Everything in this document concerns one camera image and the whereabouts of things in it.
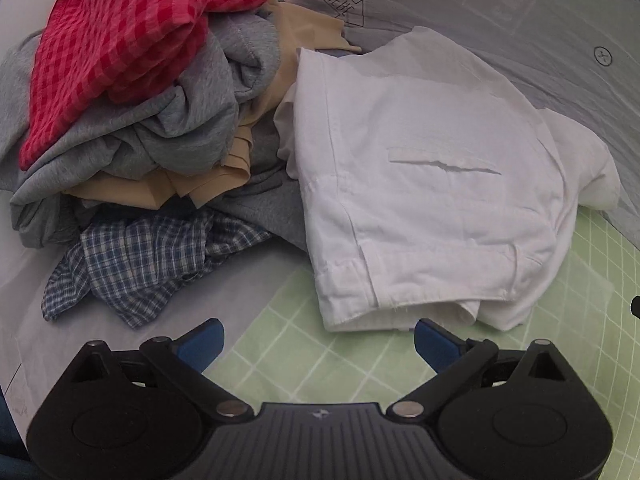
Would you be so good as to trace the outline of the red checkered garment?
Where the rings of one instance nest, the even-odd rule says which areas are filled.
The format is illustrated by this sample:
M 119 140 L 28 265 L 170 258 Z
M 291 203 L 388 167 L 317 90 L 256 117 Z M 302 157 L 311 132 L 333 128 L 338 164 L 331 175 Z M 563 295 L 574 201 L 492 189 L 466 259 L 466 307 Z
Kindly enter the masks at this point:
M 167 89 L 204 44 L 209 14 L 251 11 L 266 1 L 56 0 L 30 78 L 21 170 L 102 94 L 122 104 Z

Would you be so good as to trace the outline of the tan garment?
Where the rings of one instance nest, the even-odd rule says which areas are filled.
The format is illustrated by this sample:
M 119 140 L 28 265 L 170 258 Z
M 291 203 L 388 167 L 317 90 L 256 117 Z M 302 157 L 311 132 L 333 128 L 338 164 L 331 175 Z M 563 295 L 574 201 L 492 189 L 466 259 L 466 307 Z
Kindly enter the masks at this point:
M 140 180 L 128 180 L 99 172 L 88 181 L 64 193 L 82 200 L 119 204 L 143 209 L 160 209 L 172 196 L 189 197 L 201 207 L 224 193 L 246 185 L 250 180 L 252 128 L 265 114 L 274 110 L 296 81 L 297 50 L 337 50 L 359 53 L 343 37 L 345 23 L 293 3 L 268 0 L 264 9 L 274 19 L 279 40 L 280 62 L 267 89 L 248 103 L 248 112 L 232 139 L 229 154 L 205 174 L 187 177 L 157 169 Z

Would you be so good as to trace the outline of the blue plaid garment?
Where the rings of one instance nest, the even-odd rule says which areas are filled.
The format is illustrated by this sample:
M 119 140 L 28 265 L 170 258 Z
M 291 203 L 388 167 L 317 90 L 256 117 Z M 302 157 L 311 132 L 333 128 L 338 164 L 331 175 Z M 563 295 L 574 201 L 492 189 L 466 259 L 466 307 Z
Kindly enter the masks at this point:
M 260 226 L 211 209 L 93 222 L 52 271 L 42 316 L 52 322 L 91 295 L 140 328 L 180 289 L 270 237 Z

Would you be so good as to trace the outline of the white shirt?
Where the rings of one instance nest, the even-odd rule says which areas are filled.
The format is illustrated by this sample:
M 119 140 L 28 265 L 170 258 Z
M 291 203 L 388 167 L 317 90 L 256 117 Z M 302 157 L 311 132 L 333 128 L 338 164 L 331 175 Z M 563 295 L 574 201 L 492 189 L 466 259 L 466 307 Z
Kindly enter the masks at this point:
M 622 190 L 595 133 L 424 27 L 366 54 L 300 50 L 274 121 L 331 332 L 510 330 L 558 274 L 578 208 L 614 209 Z

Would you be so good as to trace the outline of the grey knit garment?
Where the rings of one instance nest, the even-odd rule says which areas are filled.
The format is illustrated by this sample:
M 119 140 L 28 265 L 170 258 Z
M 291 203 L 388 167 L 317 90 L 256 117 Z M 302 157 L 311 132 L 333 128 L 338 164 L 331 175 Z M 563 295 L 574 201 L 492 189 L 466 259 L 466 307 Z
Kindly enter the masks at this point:
M 1 187 L 10 196 L 2 209 L 22 244 L 36 249 L 78 237 L 79 208 L 64 192 L 99 172 L 140 180 L 165 169 L 192 177 L 222 162 L 248 103 L 267 89 L 280 62 L 274 19 L 264 8 L 215 16 L 204 47 L 172 86 L 138 105 L 98 99 L 22 171 L 18 151 L 29 133 L 29 83 L 39 43 L 33 34 L 1 62 Z M 277 158 L 272 118 L 273 110 L 252 128 L 250 180 L 209 203 L 304 249 L 302 199 Z

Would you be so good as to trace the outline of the green grid cutting mat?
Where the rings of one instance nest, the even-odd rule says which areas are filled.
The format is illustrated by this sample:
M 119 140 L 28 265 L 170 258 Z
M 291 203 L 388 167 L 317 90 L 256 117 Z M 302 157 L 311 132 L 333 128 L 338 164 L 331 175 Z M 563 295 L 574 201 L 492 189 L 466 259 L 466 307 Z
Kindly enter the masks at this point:
M 605 479 L 639 475 L 639 253 L 605 218 L 578 212 L 570 252 L 530 317 L 508 332 L 476 323 L 454 333 L 524 349 L 552 340 L 608 416 L 614 434 Z M 307 261 L 205 372 L 253 406 L 264 401 L 376 402 L 387 406 L 433 376 L 409 332 L 329 333 Z

